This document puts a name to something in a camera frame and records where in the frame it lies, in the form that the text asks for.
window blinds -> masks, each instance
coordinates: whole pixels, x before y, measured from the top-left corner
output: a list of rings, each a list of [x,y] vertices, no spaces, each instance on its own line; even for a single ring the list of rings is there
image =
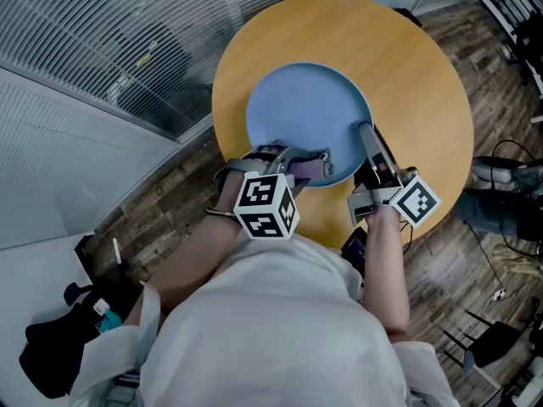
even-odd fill
[[[281,0],[0,0],[0,64],[175,138],[210,112],[222,52]]]

wooden floor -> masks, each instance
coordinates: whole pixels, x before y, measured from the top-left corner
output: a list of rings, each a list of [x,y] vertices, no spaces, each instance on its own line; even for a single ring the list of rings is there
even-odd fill
[[[473,111],[475,155],[490,155],[497,141],[511,138],[536,157],[542,156],[541,135],[529,124],[529,118],[539,111],[536,90],[531,85],[522,86],[517,68],[507,65],[502,57],[501,32],[491,16],[476,3],[467,3],[425,15],[421,21],[454,64],[466,88]],[[524,159],[522,151],[513,145],[503,146],[500,153]],[[138,188],[87,244],[95,271],[99,274],[111,269],[111,239],[116,237],[122,258],[130,264],[132,279],[147,279],[203,218],[203,208],[216,198],[211,179],[222,165],[212,131],[178,154]],[[501,238],[477,233],[491,255]],[[496,268],[510,295],[501,303],[487,306],[486,313],[489,318],[520,327],[519,316],[526,312],[532,295],[543,298],[543,287],[529,275],[513,276],[503,267]],[[473,234],[448,215],[412,244],[406,255],[406,276],[412,337],[435,346],[462,405],[481,405],[493,387],[476,373],[462,376],[460,368],[443,355],[447,349],[461,358],[459,348],[442,329],[460,338],[463,333],[479,335],[484,325],[463,310],[481,314],[500,287]],[[506,383],[527,359],[528,348],[526,332],[504,359],[484,371],[500,384]]]

round wooden table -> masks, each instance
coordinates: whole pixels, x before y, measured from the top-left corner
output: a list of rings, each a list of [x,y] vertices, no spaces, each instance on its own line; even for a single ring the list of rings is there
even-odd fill
[[[253,87],[291,62],[316,62],[348,76],[402,168],[416,166],[441,206],[413,232],[436,226],[466,182],[473,122],[462,83],[438,45],[410,20],[368,0],[286,0],[256,15],[228,44],[213,86],[213,123],[225,159],[250,149],[245,110]],[[352,177],[296,198],[297,232],[340,248],[353,230]],[[409,240],[407,227],[402,239]]]

chair leg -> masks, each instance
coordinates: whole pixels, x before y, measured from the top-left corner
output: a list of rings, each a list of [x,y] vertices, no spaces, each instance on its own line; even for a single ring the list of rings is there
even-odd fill
[[[469,336],[467,333],[463,332],[464,333],[464,336],[467,337],[467,339],[469,339],[470,341],[472,342],[475,342],[475,338],[473,336]]]
[[[475,320],[479,320],[481,321],[482,323],[486,324],[487,326],[492,326],[492,323],[489,323],[487,320],[485,320],[484,318],[481,318],[480,316],[478,315],[475,315],[473,312],[470,312],[469,310],[466,309],[466,313],[470,316],[472,316],[473,318],[475,318]]]
[[[463,349],[464,351],[467,350],[467,347],[461,343],[458,339],[456,339],[454,336],[452,336],[447,330],[444,330],[443,333],[451,340],[453,341],[456,345],[458,345],[458,347],[460,347],[461,349]]]
[[[444,351],[443,353],[445,354],[445,356],[447,356],[449,359],[451,359],[453,362],[455,362],[458,366],[460,366],[461,368],[464,367],[462,362],[460,360],[458,360],[456,357],[454,357],[451,353],[449,353],[448,351]]]

person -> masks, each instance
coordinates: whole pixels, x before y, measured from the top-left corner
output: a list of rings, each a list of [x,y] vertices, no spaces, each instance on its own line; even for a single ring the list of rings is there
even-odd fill
[[[232,212],[243,174],[215,209]],[[164,321],[141,369],[146,407],[458,406],[434,349],[408,336],[400,217],[367,217],[361,276],[309,239],[240,239],[208,215],[149,280]],[[140,299],[127,318],[136,325]]]

